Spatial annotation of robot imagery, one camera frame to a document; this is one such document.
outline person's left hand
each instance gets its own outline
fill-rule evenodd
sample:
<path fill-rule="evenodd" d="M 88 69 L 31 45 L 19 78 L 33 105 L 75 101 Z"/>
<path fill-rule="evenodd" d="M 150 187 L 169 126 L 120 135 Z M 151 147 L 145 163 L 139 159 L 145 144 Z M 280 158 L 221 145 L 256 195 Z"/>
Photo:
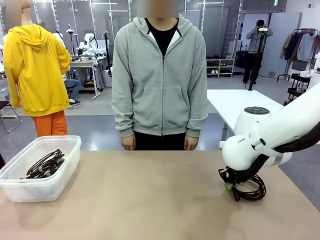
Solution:
<path fill-rule="evenodd" d="M 196 149 L 198 143 L 199 143 L 199 138 L 186 135 L 184 139 L 184 150 L 193 151 Z"/>

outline person's right hand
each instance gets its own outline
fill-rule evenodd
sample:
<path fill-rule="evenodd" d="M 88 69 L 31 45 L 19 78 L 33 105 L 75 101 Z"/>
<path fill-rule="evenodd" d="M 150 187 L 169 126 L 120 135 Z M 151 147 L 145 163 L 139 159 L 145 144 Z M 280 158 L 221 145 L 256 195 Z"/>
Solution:
<path fill-rule="evenodd" d="M 121 138 L 121 146 L 128 151 L 134 151 L 136 148 L 136 137 L 134 134 Z"/>

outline yellow hoodie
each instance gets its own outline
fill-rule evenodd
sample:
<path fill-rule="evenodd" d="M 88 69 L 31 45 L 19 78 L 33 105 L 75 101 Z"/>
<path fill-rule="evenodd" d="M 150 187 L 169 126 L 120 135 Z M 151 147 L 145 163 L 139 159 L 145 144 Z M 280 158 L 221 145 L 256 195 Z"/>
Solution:
<path fill-rule="evenodd" d="M 69 99 L 61 75 L 70 64 L 70 54 L 43 27 L 17 26 L 9 30 L 3 62 L 14 108 L 41 117 L 68 108 Z"/>

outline orange pants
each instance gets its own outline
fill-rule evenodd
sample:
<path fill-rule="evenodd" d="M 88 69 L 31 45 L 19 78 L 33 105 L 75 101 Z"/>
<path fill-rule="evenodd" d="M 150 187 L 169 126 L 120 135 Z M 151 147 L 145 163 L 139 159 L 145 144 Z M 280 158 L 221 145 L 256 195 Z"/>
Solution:
<path fill-rule="evenodd" d="M 32 116 L 36 136 L 68 135 L 65 111 L 58 111 L 46 116 Z"/>

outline hand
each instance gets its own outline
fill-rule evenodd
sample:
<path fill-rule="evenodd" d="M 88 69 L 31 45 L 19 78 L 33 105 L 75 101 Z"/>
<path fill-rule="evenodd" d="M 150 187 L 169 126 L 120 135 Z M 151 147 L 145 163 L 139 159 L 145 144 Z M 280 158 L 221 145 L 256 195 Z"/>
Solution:
<path fill-rule="evenodd" d="M 121 146 L 128 151 L 134 151 L 136 148 L 136 137 L 135 135 L 122 137 L 121 138 Z"/>
<path fill-rule="evenodd" d="M 199 143 L 199 138 L 186 135 L 184 139 L 184 150 L 193 151 L 196 149 L 198 143 Z"/>

